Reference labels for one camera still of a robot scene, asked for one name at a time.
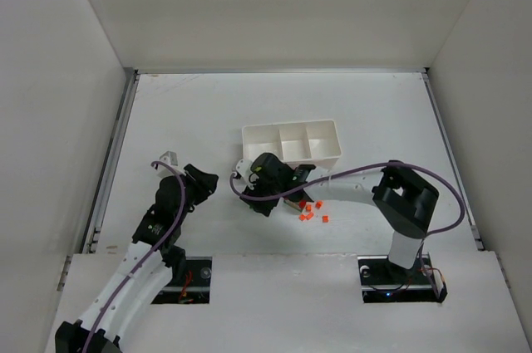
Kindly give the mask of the green red lego block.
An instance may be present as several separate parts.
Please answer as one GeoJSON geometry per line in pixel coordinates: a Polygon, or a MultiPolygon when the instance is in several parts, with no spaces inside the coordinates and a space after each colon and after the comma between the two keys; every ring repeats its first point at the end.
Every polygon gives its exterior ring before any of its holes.
{"type": "Polygon", "coordinates": [[[288,200],[288,199],[285,199],[283,202],[284,202],[286,205],[288,205],[290,208],[293,208],[293,209],[298,210],[298,211],[301,210],[300,205],[299,205],[298,202],[293,202],[293,201],[290,201],[290,200],[288,200]]]}

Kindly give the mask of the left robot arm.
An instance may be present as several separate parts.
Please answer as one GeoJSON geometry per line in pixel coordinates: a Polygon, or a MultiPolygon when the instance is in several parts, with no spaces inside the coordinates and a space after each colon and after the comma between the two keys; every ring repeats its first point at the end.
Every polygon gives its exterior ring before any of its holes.
{"type": "Polygon", "coordinates": [[[153,162],[161,180],[155,202],[132,235],[120,265],[91,305],[54,335],[57,352],[120,352],[138,316],[152,303],[206,303],[211,261],[189,261],[176,246],[188,214],[216,190],[218,175],[191,164],[153,162]]]}

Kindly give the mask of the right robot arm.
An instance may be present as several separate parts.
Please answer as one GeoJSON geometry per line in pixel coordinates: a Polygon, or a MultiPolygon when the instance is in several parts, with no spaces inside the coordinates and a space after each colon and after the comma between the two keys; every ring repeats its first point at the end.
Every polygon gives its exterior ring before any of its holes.
{"type": "Polygon", "coordinates": [[[293,168],[275,154],[264,153],[254,161],[240,160],[235,173],[245,182],[240,200],[265,217],[282,200],[296,208],[301,202],[332,200],[378,209],[393,229],[387,255],[387,266],[393,272],[415,269],[439,198],[432,184],[402,162],[341,175],[315,164],[293,168]]]}

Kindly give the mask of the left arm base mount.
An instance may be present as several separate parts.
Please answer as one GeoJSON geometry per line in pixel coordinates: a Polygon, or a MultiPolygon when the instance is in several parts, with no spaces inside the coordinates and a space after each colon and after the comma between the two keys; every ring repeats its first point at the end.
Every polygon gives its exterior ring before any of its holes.
{"type": "Polygon", "coordinates": [[[154,298],[154,305],[209,304],[212,257],[187,257],[185,269],[154,298]]]}

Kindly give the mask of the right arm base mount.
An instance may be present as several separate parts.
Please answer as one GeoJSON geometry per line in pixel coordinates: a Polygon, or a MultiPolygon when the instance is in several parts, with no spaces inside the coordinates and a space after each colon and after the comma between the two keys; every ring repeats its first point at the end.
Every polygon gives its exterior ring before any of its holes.
{"type": "Polygon", "coordinates": [[[442,303],[447,298],[445,278],[428,254],[410,269],[389,262],[387,256],[360,256],[357,263],[364,303],[442,303]]]}

